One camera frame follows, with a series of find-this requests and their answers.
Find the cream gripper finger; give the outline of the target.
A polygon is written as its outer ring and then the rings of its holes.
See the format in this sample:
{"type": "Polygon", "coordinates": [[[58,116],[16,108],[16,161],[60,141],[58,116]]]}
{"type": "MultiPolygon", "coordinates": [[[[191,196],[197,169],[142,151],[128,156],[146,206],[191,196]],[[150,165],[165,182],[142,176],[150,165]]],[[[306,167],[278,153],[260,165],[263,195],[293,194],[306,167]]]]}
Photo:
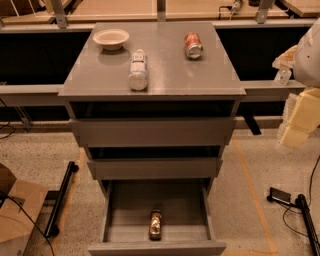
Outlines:
{"type": "Polygon", "coordinates": [[[289,128],[279,135],[279,146],[286,149],[300,147],[320,125],[320,89],[306,88],[297,96],[289,128]]]}
{"type": "Polygon", "coordinates": [[[289,119],[294,111],[298,96],[296,94],[290,93],[285,101],[282,123],[278,129],[278,135],[283,135],[287,128],[289,128],[289,119]]]}

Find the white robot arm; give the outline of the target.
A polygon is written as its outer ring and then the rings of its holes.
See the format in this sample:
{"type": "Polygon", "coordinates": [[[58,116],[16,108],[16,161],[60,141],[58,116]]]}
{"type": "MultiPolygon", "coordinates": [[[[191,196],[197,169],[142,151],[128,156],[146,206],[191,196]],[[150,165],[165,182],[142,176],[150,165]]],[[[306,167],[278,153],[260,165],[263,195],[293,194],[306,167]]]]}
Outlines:
{"type": "Polygon", "coordinates": [[[278,150],[290,152],[300,147],[320,125],[320,19],[272,66],[278,70],[275,84],[285,86],[293,75],[305,86],[299,95],[289,94],[278,130],[278,150]]]}

